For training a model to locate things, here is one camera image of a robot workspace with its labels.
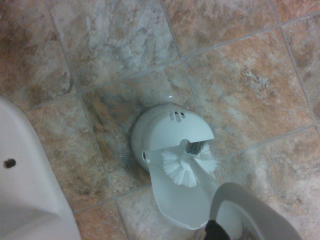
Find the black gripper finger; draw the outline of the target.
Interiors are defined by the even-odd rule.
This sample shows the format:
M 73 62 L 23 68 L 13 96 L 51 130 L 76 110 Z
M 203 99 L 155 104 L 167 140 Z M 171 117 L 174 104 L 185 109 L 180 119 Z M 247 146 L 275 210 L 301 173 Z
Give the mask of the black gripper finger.
M 230 237 L 215 220 L 209 220 L 205 226 L 204 240 L 230 240 Z

